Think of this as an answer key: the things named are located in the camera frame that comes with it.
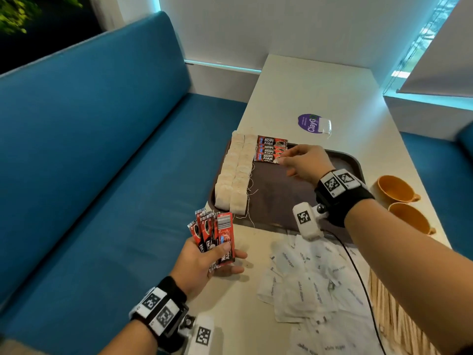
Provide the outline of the person's left forearm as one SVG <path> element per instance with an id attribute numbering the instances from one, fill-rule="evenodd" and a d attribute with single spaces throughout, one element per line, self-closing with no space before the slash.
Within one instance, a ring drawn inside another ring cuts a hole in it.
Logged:
<path id="1" fill-rule="evenodd" d="M 157 355 L 158 343 L 142 322 L 129 322 L 98 355 Z"/>

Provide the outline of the person's left hand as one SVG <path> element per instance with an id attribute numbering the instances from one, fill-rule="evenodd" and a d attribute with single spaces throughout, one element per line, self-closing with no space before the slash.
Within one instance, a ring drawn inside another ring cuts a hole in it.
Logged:
<path id="1" fill-rule="evenodd" d="M 213 277 L 210 267 L 216 261 L 202 261 L 202 254 L 193 238 L 188 238 L 179 254 L 170 276 L 187 297 L 197 297 Z M 234 263 L 225 266 L 241 266 Z"/>

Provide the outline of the person's right forearm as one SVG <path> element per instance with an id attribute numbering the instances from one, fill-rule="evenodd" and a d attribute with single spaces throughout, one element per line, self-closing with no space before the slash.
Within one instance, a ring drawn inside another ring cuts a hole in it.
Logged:
<path id="1" fill-rule="evenodd" d="M 400 220 L 373 199 L 346 230 L 379 280 L 441 355 L 473 351 L 473 262 Z"/>

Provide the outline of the dark brown serving tray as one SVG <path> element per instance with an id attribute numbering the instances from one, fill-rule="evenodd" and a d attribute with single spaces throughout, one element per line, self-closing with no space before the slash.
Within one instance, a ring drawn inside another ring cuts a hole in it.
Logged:
<path id="1" fill-rule="evenodd" d="M 334 150 L 327 150 L 327 154 L 336 169 L 344 168 L 365 183 L 361 165 L 355 157 Z M 214 211 L 221 211 L 215 206 L 215 185 L 224 157 L 208 198 L 209 208 Z M 281 234 L 300 234 L 293 207 L 302 202 L 316 206 L 313 187 L 287 177 L 286 169 L 280 165 L 268 162 L 253 162 L 253 165 L 248 185 L 247 216 L 235 219 L 236 224 Z M 335 239 L 332 235 L 334 233 L 343 243 L 354 244 L 345 229 L 333 226 L 326 220 L 321 225 L 328 238 Z"/>

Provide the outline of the green plant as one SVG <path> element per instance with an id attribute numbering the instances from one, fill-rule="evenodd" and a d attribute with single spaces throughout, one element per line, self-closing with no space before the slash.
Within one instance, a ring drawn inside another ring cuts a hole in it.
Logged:
<path id="1" fill-rule="evenodd" d="M 0 0 L 0 35 L 26 34 L 46 7 L 83 9 L 88 0 Z"/>

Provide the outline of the orange ceramic cup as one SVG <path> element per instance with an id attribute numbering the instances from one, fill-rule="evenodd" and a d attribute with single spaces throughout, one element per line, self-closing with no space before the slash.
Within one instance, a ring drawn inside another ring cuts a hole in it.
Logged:
<path id="1" fill-rule="evenodd" d="M 432 236 L 437 232 L 422 212 L 407 203 L 392 203 L 388 211 L 423 234 Z"/>
<path id="2" fill-rule="evenodd" d="M 421 196 L 407 182 L 393 175 L 380 176 L 372 190 L 376 200 L 386 208 L 393 203 L 409 204 L 421 200 Z"/>

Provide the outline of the black wristband with markers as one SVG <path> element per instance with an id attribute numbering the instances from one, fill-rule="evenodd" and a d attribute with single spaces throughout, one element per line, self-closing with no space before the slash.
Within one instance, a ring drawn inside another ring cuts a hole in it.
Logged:
<path id="1" fill-rule="evenodd" d="M 328 212 L 328 221 L 337 227 L 345 227 L 349 211 L 360 201 L 374 199 L 368 187 L 346 169 L 326 173 L 315 188 L 316 198 Z"/>
<path id="2" fill-rule="evenodd" d="M 156 340 L 171 337 L 188 313 L 187 296 L 174 278 L 166 276 L 148 290 L 143 299 L 129 312 L 130 320 L 143 323 Z"/>

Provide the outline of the pile of wooden stir sticks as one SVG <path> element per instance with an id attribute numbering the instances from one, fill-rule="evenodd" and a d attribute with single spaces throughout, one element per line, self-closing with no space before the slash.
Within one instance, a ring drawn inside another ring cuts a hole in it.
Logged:
<path id="1" fill-rule="evenodd" d="M 372 269 L 368 290 L 375 320 L 393 350 L 400 350 L 404 355 L 440 355 Z"/>

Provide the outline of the black right wristband with markers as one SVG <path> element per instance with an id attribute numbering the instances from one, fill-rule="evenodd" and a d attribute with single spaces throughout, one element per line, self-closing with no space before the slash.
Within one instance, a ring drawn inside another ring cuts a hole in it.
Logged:
<path id="1" fill-rule="evenodd" d="M 328 212 L 328 221 L 337 227 L 345 227 L 349 211 L 360 201 L 374 199 L 368 187 L 346 169 L 326 173 L 315 188 L 316 198 Z"/>

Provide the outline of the long blue sofa bench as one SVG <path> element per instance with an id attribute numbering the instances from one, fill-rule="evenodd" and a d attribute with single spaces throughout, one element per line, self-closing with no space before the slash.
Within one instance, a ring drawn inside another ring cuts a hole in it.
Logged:
<path id="1" fill-rule="evenodd" d="M 0 336 L 98 353 L 173 267 L 246 103 L 160 11 L 0 77 Z"/>

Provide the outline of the purple round sticker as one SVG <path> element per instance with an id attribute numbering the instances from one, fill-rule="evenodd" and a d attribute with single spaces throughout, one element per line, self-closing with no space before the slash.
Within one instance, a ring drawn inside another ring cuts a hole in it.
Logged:
<path id="1" fill-rule="evenodd" d="M 315 114 L 302 114 L 298 117 L 298 125 L 301 129 L 310 133 L 323 133 L 323 127 L 320 125 L 322 117 Z"/>

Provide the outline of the person's right hand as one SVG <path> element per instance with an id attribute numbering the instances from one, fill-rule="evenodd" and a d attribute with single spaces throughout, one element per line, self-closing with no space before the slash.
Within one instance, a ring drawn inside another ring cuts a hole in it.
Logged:
<path id="1" fill-rule="evenodd" d="M 335 167 L 325 149 L 318 145 L 299 144 L 287 149 L 279 158 L 279 164 L 286 168 L 294 167 L 299 180 L 317 186 L 320 179 Z"/>

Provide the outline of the black left wristband with markers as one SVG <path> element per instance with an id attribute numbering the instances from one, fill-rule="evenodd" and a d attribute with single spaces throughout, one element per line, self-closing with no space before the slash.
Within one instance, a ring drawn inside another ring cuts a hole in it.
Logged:
<path id="1" fill-rule="evenodd" d="M 148 290 L 143 299 L 129 312 L 130 320 L 143 323 L 156 340 L 171 337 L 188 313 L 187 296 L 174 278 L 166 276 Z"/>

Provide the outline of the white roller blind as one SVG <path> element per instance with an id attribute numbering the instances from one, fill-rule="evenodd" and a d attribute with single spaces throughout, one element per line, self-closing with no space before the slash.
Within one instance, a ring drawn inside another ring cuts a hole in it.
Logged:
<path id="1" fill-rule="evenodd" d="M 398 92 L 473 97 L 473 0 L 459 0 Z"/>

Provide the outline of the short blue sofa bench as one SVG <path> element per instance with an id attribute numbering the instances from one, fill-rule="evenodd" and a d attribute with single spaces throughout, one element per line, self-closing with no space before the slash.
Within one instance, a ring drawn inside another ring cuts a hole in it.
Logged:
<path id="1" fill-rule="evenodd" d="M 401 137 L 453 250 L 473 261 L 473 122 L 454 141 Z"/>

